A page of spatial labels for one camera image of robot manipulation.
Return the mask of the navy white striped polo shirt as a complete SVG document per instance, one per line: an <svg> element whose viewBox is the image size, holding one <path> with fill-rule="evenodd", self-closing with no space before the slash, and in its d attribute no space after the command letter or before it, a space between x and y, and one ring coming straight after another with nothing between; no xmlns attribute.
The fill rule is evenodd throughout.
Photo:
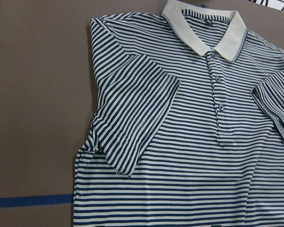
<svg viewBox="0 0 284 227"><path fill-rule="evenodd" d="M177 0L90 20L76 227L284 227L284 51Z"/></svg>

